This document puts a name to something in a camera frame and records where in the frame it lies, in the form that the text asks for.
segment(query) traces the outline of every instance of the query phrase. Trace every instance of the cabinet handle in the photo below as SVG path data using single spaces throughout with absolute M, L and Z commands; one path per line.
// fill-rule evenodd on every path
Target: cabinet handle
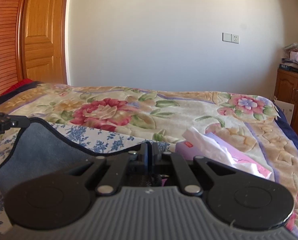
M 296 92 L 295 102 L 298 101 L 298 100 L 297 100 L 297 96 L 298 96 L 298 90 L 297 90 L 297 92 Z
M 296 91 L 296 89 L 294 88 L 292 91 L 292 94 L 291 94 L 291 101 L 295 100 L 295 98 L 296 98 L 295 91 Z

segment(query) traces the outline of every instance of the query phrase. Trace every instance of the tissue box logo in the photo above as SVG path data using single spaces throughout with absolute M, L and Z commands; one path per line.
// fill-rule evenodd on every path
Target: tissue box logo
M 188 142 L 188 141 L 185 141 L 184 144 L 185 144 L 186 146 L 188 146 L 189 148 L 193 147 L 193 145 L 192 145 L 190 142 Z

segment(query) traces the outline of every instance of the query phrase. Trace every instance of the purple package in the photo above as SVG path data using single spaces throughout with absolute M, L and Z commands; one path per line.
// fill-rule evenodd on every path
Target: purple package
M 219 138 L 217 135 L 214 135 L 213 133 L 207 133 L 205 135 L 214 139 L 219 145 L 226 147 L 232 158 L 237 163 L 254 163 L 257 165 L 257 169 L 260 174 L 262 174 L 266 179 L 270 177 L 271 171 L 267 170 L 259 163 L 245 155 L 243 152 L 237 150 L 235 147 Z M 196 155 L 203 155 L 203 153 L 197 147 L 188 141 L 178 142 L 176 144 L 176 153 L 180 153 L 186 160 L 193 160 L 193 157 Z

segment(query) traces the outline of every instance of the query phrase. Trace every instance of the wall socket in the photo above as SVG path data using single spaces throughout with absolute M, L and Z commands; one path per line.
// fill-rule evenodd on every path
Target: wall socket
M 239 35 L 231 33 L 222 33 L 222 41 L 232 42 L 239 44 Z

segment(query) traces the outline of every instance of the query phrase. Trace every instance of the wooden cabinet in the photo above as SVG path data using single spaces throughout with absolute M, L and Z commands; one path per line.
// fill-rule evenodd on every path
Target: wooden cabinet
M 298 74 L 278 69 L 274 95 L 280 101 L 295 105 L 291 127 L 298 135 Z

